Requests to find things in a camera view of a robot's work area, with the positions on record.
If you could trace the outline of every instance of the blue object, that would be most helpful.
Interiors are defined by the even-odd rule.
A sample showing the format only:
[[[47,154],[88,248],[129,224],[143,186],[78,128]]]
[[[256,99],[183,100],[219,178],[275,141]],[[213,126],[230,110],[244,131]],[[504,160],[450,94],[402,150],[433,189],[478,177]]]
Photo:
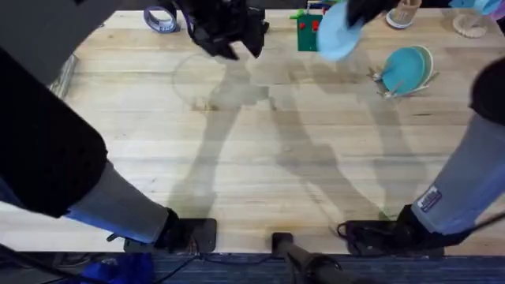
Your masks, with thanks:
[[[452,0],[449,6],[454,8],[472,8],[482,15],[495,12],[501,0]]]
[[[361,37],[363,21],[352,28],[347,25],[347,2],[333,5],[323,16],[317,31],[317,49],[327,60],[339,60],[347,56]]]
[[[155,276],[151,254],[148,253],[123,254],[116,257],[114,263],[91,263],[82,275],[110,284],[152,284]],[[67,280],[64,284],[84,282]]]
[[[475,5],[475,0],[452,0],[449,2],[449,6],[452,8],[473,8]]]
[[[396,95],[403,95],[415,90],[425,74],[425,59],[419,50],[412,47],[403,47],[393,52],[386,60],[382,81],[387,90],[396,90]]]
[[[161,20],[155,17],[151,11],[164,11],[168,15],[167,20]],[[178,32],[180,30],[177,24],[177,10],[170,3],[166,7],[162,6],[149,6],[144,10],[144,21],[148,24],[149,28],[159,33]]]

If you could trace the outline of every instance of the green box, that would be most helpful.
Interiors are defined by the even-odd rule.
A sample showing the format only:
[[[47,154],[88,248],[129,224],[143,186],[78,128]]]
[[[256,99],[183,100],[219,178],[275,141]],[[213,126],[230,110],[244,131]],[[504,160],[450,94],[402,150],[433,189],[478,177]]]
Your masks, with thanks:
[[[317,51],[317,31],[312,30],[312,23],[320,23],[322,19],[323,15],[311,14],[301,15],[297,19],[298,51]]]

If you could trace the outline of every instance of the gray sleeve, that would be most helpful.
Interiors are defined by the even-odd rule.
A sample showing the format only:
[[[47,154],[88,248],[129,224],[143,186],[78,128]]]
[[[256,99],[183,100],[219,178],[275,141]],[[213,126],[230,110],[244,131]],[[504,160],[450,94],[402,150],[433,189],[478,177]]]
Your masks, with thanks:
[[[412,211],[430,232],[460,233],[473,227],[504,189],[505,126],[475,114],[462,142]]]

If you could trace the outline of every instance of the label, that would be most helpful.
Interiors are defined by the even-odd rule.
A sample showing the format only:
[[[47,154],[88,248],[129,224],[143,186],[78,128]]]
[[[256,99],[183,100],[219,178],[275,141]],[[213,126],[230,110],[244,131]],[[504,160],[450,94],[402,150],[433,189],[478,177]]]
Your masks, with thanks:
[[[442,199],[442,193],[434,185],[419,199],[417,206],[427,213],[439,200]]]

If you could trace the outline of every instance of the mount base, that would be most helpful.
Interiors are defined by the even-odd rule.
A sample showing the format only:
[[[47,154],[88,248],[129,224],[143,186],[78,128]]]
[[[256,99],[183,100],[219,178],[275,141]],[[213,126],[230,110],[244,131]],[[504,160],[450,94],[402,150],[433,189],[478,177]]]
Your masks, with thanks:
[[[394,251],[385,245],[392,236],[392,221],[347,221],[339,235],[347,241],[347,250],[354,256],[428,256],[443,257],[443,248]]]
[[[170,252],[195,252],[209,253],[215,250],[217,222],[215,219],[179,219],[178,224],[189,235],[186,245],[171,248]],[[123,245],[125,252],[168,252],[167,248],[155,248],[154,244],[145,244],[131,239],[125,239]]]

